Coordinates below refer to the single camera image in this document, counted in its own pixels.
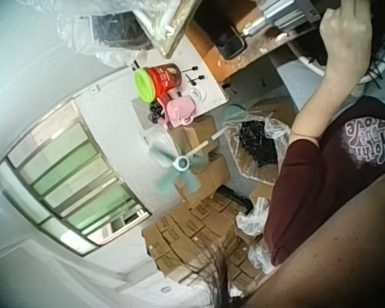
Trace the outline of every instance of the pink cup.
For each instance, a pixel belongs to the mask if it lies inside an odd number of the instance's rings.
[[[194,110],[195,103],[190,96],[176,98],[167,104],[167,115],[173,127],[191,124]]]

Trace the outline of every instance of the sleeve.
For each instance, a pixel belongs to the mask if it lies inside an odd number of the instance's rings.
[[[264,228],[274,265],[286,260],[319,228],[317,222],[326,215],[317,212],[325,175],[325,163],[315,144],[300,139],[288,147]]]

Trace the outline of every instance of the window frame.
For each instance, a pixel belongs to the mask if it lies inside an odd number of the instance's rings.
[[[57,110],[66,107],[67,104],[71,104],[74,111],[77,113],[77,117],[75,117],[72,121],[69,121],[68,124],[64,125],[63,127],[59,128],[57,130],[57,136],[53,137],[54,134],[48,135],[46,140],[42,142],[40,145],[37,146],[36,149],[34,149],[17,167],[14,166],[12,161],[9,158],[9,155],[13,152],[13,150],[38,126],[40,126],[45,120],[47,120],[49,117],[51,117]],[[38,153],[40,153],[46,146],[51,144],[54,140],[59,138],[64,133],[68,132],[71,128],[73,128],[75,125],[79,124],[81,126],[81,129],[84,131],[85,135],[87,136],[87,140],[80,143],[78,146],[71,149],[68,153],[66,153],[62,158],[58,159],[55,164],[52,164],[50,168],[45,170],[42,175],[40,175],[36,180],[34,180],[32,183],[28,184],[27,180],[23,178],[21,175],[21,170],[23,167],[30,162]],[[52,169],[54,169],[56,166],[58,166],[63,160],[65,160],[69,155],[74,153],[78,148],[81,146],[84,146],[85,144],[91,144],[94,149],[96,150],[96,154],[88,159],[88,161],[80,164],[77,168],[75,168],[73,171],[71,171],[67,176],[63,177],[61,180],[59,180],[50,190],[47,190],[42,196],[40,196],[33,188],[33,184],[37,183],[44,175],[48,174]],[[52,191],[55,190],[57,187],[62,185],[68,178],[70,178],[72,175],[75,175],[79,170],[82,170],[90,164],[92,161],[95,161],[97,158],[101,158],[104,163],[107,166],[107,170],[104,171],[101,175],[97,176],[95,179],[90,181],[87,185],[76,191],[72,196],[68,197],[68,199],[64,200],[62,203],[60,203],[57,207],[52,208],[48,202],[44,200],[44,198]],[[119,236],[123,235],[125,232],[129,231],[134,226],[142,223],[144,220],[150,218],[152,216],[151,212],[144,206],[144,204],[141,203],[141,201],[138,199],[138,197],[133,193],[133,191],[129,188],[129,186],[125,183],[125,181],[119,176],[118,172],[111,166],[110,162],[106,158],[104,152],[100,148],[99,144],[95,140],[94,136],[91,134],[91,131],[89,127],[87,126],[87,123],[85,122],[80,109],[76,106],[74,103],[74,97],[70,97],[66,100],[64,100],[62,103],[58,104],[56,107],[52,108],[45,116],[41,117],[38,121],[36,121],[29,129],[21,134],[17,140],[14,142],[14,144],[10,147],[10,149],[6,152],[4,157],[0,160],[0,166],[2,164],[7,164],[10,170],[12,171],[13,175],[16,177],[16,179],[20,182],[20,184],[26,189],[27,193],[29,193],[41,206],[42,208],[47,211],[49,214],[48,217],[43,219],[42,221],[36,222],[30,215],[14,200],[14,198],[6,191],[6,189],[2,186],[0,182],[0,191],[3,194],[3,196],[13,205],[13,207],[20,212],[35,228],[37,228],[42,233],[49,236],[52,240],[56,241],[58,244],[61,244],[64,248],[68,249],[69,251],[75,253],[76,255],[80,257],[85,257],[89,255],[92,252],[95,252],[96,250],[100,249],[104,245],[108,244],[109,242],[117,239]],[[62,212],[66,211],[69,207],[72,207],[77,201],[84,198],[86,195],[91,193],[93,190],[105,185],[105,187],[102,187],[99,192],[97,192],[94,196],[90,197],[88,200],[84,201],[82,204],[80,204],[78,207],[70,211],[65,216],[62,216]],[[125,202],[120,203],[118,206],[114,207],[107,213],[101,215],[96,220],[94,220],[90,225],[85,226],[85,228],[77,229],[72,223],[69,223],[67,219],[71,217],[73,214],[77,213],[79,210],[84,209],[88,204],[90,204],[92,201],[96,200],[97,197],[102,196],[103,193],[106,193],[109,189],[112,189],[113,187],[120,186],[122,189],[129,195],[129,198],[126,199]],[[109,226],[111,229],[111,222],[115,221],[116,219],[120,218],[121,216],[125,215],[126,212],[120,212],[108,220],[102,222],[100,226],[97,226],[94,230],[91,230],[89,233],[86,233],[85,235],[82,233],[87,228],[91,227],[95,223],[101,221],[103,218],[107,217],[109,214],[112,214],[116,209],[119,209],[120,206],[126,204],[127,202],[131,201],[135,202],[136,206],[141,206],[141,213],[142,216],[139,216],[135,220],[129,222],[128,225],[125,225],[123,228],[119,229],[118,231],[110,234],[108,237],[105,238],[105,240],[97,244],[94,241],[92,241],[89,237],[94,234],[95,232],[103,229],[106,226]],[[78,235],[80,238],[82,238],[84,241],[94,245],[94,249],[89,250],[86,253],[79,253],[74,248],[70,247],[69,245],[65,244],[63,241],[61,241],[59,238],[54,236],[53,234],[49,233],[48,231],[44,230],[42,228],[42,225],[48,222],[51,219],[56,219],[58,222],[60,222],[64,227],[66,227],[68,230],[73,231],[76,235]]]

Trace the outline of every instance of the person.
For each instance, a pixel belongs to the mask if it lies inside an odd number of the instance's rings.
[[[231,300],[221,267],[217,308],[366,307],[385,291],[385,104],[362,97],[333,119],[369,66],[370,1],[341,0],[320,33],[325,77],[293,123],[264,227],[276,271]]]
[[[342,0],[326,11],[320,33],[325,77],[293,123],[264,227],[275,266],[385,174],[385,104],[364,96],[332,121],[369,66],[370,1]]]

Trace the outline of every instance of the hand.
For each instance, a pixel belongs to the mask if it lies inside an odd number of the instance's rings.
[[[340,8],[325,12],[320,33],[328,52],[326,77],[352,90],[370,64],[370,0],[341,0]]]

